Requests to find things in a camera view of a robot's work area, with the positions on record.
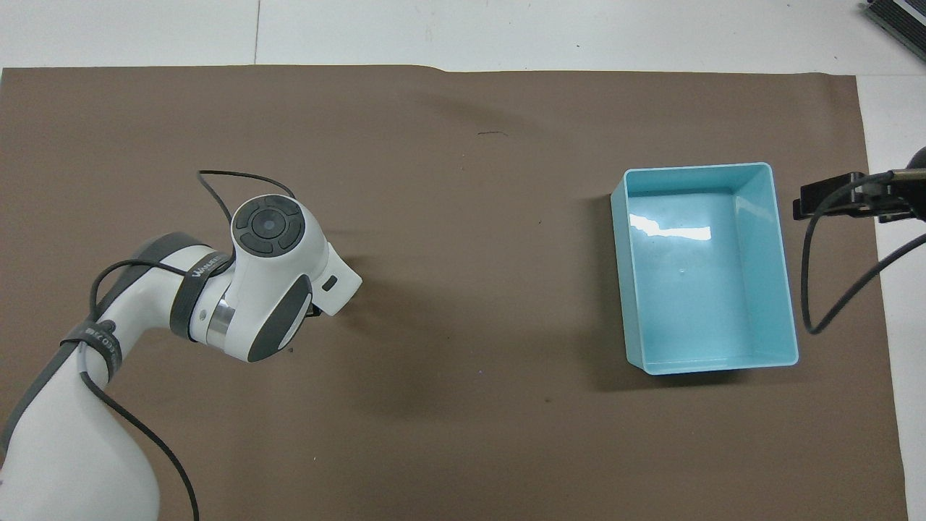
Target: black band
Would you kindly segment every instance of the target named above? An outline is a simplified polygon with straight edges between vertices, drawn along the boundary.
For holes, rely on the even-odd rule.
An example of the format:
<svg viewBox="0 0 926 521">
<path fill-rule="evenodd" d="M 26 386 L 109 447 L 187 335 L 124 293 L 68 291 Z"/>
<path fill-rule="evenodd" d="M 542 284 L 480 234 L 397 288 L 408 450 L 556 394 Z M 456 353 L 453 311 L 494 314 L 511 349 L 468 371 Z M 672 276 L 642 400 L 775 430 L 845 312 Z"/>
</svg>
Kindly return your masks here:
<svg viewBox="0 0 926 521">
<path fill-rule="evenodd" d="M 61 339 L 61 345 L 67 342 L 86 342 L 88 346 L 96 349 L 103 360 L 106 361 L 106 370 L 109 372 L 109 380 L 122 366 L 122 348 L 119 341 L 113 337 L 112 332 L 116 330 L 116 325 L 111 320 L 104 320 L 96 323 L 91 320 L 85 320 L 74 326 L 70 333 Z"/>
<path fill-rule="evenodd" d="M 199 296 L 206 288 L 206 281 L 212 272 L 225 265 L 230 257 L 220 251 L 213 251 L 199 260 L 183 276 L 180 282 L 180 288 L 177 289 L 177 296 L 174 297 L 173 305 L 170 307 L 170 331 L 174 335 L 183 338 L 190 337 L 190 320 L 193 318 L 193 311 L 196 308 L 196 302 Z"/>
</svg>

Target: brown mat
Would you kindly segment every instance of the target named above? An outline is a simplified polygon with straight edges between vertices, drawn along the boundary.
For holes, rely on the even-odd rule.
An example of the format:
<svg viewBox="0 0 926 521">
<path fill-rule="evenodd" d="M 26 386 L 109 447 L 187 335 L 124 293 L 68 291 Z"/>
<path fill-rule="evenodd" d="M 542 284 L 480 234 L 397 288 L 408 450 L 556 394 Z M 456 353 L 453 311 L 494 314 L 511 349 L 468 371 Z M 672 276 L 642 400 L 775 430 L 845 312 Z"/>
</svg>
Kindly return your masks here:
<svg viewBox="0 0 926 521">
<path fill-rule="evenodd" d="M 798 186 L 865 170 L 852 77 L 414 67 L 5 70 L 0 416 L 147 237 L 228 250 L 197 169 L 291 186 L 364 277 L 248 365 L 165 331 L 111 393 L 180 455 L 204 519 L 906 518 L 877 283 L 797 366 L 624 360 L 607 196 L 633 167 L 763 160 L 796 300 Z M 265 193 L 219 180 L 235 208 Z M 833 220 L 815 317 L 876 261 Z M 136 436 L 162 518 L 189 511 Z"/>
</svg>

